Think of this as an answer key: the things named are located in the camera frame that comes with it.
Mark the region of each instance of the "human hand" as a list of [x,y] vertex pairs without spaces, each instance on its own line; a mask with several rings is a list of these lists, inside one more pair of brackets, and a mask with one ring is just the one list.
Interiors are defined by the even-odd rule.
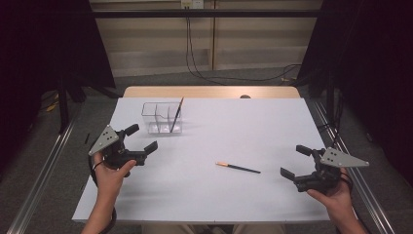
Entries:
[[130,160],[119,170],[112,170],[104,165],[103,156],[97,152],[94,155],[94,164],[97,178],[97,198],[88,222],[82,230],[83,234],[99,233],[109,223],[124,177],[133,168],[136,161]]
[[[100,152],[94,155],[94,164],[103,161],[103,156]],[[125,175],[136,165],[135,160],[128,161],[119,170],[113,170],[105,166],[105,163],[100,163],[95,166],[95,173],[97,178],[97,198],[106,197],[109,199],[116,199],[122,187]]]
[[[343,174],[342,179],[349,180],[346,170],[340,171]],[[349,184],[345,181],[339,181],[337,187],[330,189],[326,195],[314,189],[309,189],[307,193],[325,205],[330,220],[341,233],[364,233],[353,211]]]

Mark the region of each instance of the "transparent container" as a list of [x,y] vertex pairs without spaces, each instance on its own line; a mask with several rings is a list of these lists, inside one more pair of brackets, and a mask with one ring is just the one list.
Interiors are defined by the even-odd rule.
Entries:
[[182,133],[182,111],[179,102],[145,102],[142,117],[149,134]]

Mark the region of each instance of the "white paper sheet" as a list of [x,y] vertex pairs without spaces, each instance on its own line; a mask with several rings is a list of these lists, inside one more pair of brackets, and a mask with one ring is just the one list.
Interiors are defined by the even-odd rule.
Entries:
[[[110,125],[127,136],[126,148],[143,150],[157,140],[158,150],[124,180],[116,203],[125,222],[305,222],[328,220],[325,207],[280,175],[315,170],[314,160],[295,151],[297,144],[324,145],[305,101],[291,99],[186,98],[182,134],[149,135],[140,116],[144,102],[179,98],[120,98]],[[251,168],[254,174],[216,166]],[[73,216],[86,221],[96,188],[90,179]]]

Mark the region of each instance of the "electrical cable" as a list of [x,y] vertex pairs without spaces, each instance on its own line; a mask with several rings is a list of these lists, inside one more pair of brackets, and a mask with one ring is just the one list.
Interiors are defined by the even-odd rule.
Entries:
[[[192,46],[192,33],[191,33],[191,21],[189,18],[186,18],[186,25],[187,25],[187,37],[186,37],[186,65],[188,68],[188,71],[195,77],[204,79],[206,81],[218,84],[218,85],[222,85],[222,86],[226,86],[225,84],[222,84],[220,82],[216,82],[216,81],[212,81],[211,79],[223,79],[223,80],[239,80],[239,81],[251,81],[251,82],[263,82],[263,81],[270,81],[270,80],[274,80],[274,79],[278,79],[283,77],[285,74],[287,74],[288,72],[290,72],[291,70],[293,70],[295,68],[295,66],[301,65],[301,64],[290,64],[287,65],[283,68],[283,73],[279,74],[277,76],[274,77],[270,77],[270,78],[265,78],[265,79],[245,79],[245,78],[237,78],[237,77],[223,77],[223,76],[210,76],[210,77],[205,77],[199,70],[198,67],[195,63],[195,58],[194,58],[194,53],[193,53],[193,46]],[[189,66],[189,61],[188,61],[188,54],[189,54],[189,50],[191,52],[191,57],[192,57],[192,62],[194,64],[194,68],[196,70],[195,74],[194,71],[191,70],[190,66]]]

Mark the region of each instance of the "gray floor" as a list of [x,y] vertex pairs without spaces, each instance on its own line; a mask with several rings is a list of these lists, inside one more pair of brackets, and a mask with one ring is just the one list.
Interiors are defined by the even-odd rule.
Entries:
[[[280,73],[282,73],[282,68],[265,68],[203,72],[203,75],[255,80],[214,79],[223,85],[274,86],[281,85],[282,81],[279,78],[268,81],[256,81],[256,79],[271,78]],[[132,85],[217,85],[189,73],[117,78],[116,83],[117,89],[113,91],[118,94],[122,94],[126,87]],[[40,199],[38,204],[35,204],[33,213],[27,214],[31,216],[31,219],[22,228],[25,233],[79,233],[83,227],[83,224],[72,221],[71,217],[89,176],[87,152],[90,142],[85,143],[85,140],[87,135],[93,139],[100,134],[103,126],[109,123],[116,105],[116,99],[102,96],[88,88],[85,88],[85,92],[88,95],[86,102],[80,104],[69,101],[71,114],[74,115],[77,109],[80,112],[77,116],[71,117],[74,120],[74,127],[70,138],[56,160],[51,176],[46,181],[45,190],[39,194]],[[324,100],[324,97],[320,99],[308,98],[305,86],[300,87],[299,92],[308,102],[316,123],[321,124],[314,109],[314,102]],[[14,218],[19,213],[19,209],[54,148],[58,130],[58,108],[52,112],[40,111],[24,147],[15,157],[16,160],[3,175],[0,183],[0,233],[6,233],[9,230]],[[351,154],[371,163],[371,167],[363,169],[362,174],[389,218],[394,232],[411,233],[413,229],[411,222],[413,220],[413,189],[389,165],[380,145],[368,140],[366,129],[347,105],[344,108],[340,133]],[[326,145],[330,144],[331,139],[326,135],[326,132],[322,132],[321,137]],[[369,211],[364,206],[357,191],[354,191],[353,196],[355,207],[369,229],[372,233],[378,233],[374,221],[369,217]],[[139,230],[138,226],[119,224],[111,233],[139,233]],[[328,221],[288,224],[287,231],[288,233],[335,232],[334,227]]]

